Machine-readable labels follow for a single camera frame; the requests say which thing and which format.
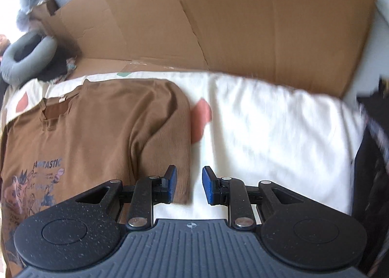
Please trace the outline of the grey neck pillow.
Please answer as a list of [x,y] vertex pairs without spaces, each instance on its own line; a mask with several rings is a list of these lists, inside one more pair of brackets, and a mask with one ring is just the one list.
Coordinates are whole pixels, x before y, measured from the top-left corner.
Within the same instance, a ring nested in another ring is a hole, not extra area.
[[38,76],[52,61],[57,51],[54,37],[30,31],[11,44],[1,61],[3,80],[18,87]]

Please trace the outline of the brown cardboard sheet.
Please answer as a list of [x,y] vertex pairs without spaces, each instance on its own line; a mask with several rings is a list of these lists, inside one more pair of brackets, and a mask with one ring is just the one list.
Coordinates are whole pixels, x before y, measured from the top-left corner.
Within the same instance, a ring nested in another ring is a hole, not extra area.
[[220,71],[340,97],[375,0],[71,0],[34,9],[85,58]]

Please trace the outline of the cream bear print bedsheet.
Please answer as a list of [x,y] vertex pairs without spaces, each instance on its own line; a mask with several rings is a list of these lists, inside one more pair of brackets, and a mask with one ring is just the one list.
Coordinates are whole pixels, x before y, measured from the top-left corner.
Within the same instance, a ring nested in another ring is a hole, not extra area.
[[191,150],[191,200],[187,205],[157,205],[157,218],[227,216],[226,207],[207,203],[201,179],[204,166],[219,177],[234,177],[248,185],[272,181],[351,212],[353,164],[365,120],[341,100],[221,73],[137,71],[88,76],[92,82],[121,78],[169,80],[196,112],[207,112],[201,121],[201,139]]

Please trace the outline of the brown printed t-shirt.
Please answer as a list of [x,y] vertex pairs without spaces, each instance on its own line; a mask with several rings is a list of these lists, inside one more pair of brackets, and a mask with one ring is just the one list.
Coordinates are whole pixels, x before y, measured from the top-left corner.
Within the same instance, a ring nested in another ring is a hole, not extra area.
[[191,184],[191,112],[168,80],[84,81],[42,100],[1,137],[1,248],[7,277],[22,265],[13,236],[27,217],[111,179],[139,179],[177,168],[174,200]]

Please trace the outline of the black folded garment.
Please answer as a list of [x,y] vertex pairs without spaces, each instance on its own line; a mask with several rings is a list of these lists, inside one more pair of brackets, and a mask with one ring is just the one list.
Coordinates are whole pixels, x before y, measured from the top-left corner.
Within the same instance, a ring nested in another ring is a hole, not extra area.
[[368,277],[388,277],[388,78],[357,102],[365,130],[354,161],[351,215],[367,232],[358,268]]

